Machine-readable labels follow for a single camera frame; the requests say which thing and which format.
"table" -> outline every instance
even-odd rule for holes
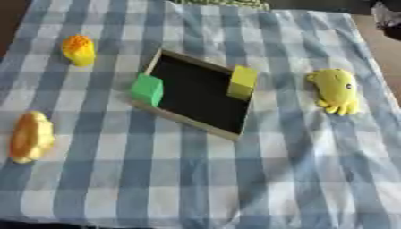
[[[70,66],[60,42],[91,36],[98,59]],[[260,72],[244,135],[223,140],[133,109],[127,90],[163,46]],[[361,113],[314,105],[305,73],[356,73]],[[9,133],[45,112],[57,144],[16,165]],[[183,228],[390,228],[400,212],[397,102],[348,14],[34,1],[0,65],[0,218]]]

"toy fruit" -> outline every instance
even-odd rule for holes
[[[65,39],[62,52],[73,64],[80,67],[93,64],[96,58],[93,42],[83,35],[74,35]]]
[[[342,69],[322,69],[307,75],[319,90],[317,104],[325,107],[326,112],[339,115],[353,115],[358,112],[356,80],[354,76]]]
[[[10,158],[17,163],[37,160],[53,147],[53,124],[44,114],[31,111],[17,122],[10,142]]]

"blue and white checkered tablecloth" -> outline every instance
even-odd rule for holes
[[[68,64],[67,36],[96,63]],[[260,72],[244,134],[224,140],[133,109],[127,90],[159,46]],[[314,104],[304,75],[344,68],[361,113]],[[56,145],[7,159],[16,119],[45,112]],[[350,15],[181,6],[157,0],[33,1],[0,66],[0,218],[181,228],[399,228],[400,110]]]

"dark floor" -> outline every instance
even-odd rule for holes
[[[267,2],[272,9],[304,9],[352,14],[371,13],[369,0],[267,0]]]

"wooden block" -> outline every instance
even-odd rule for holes
[[[141,73],[131,87],[131,96],[151,106],[158,106],[163,97],[163,81]]]
[[[231,76],[227,95],[241,100],[248,100],[253,92],[258,73],[252,68],[237,65]]]

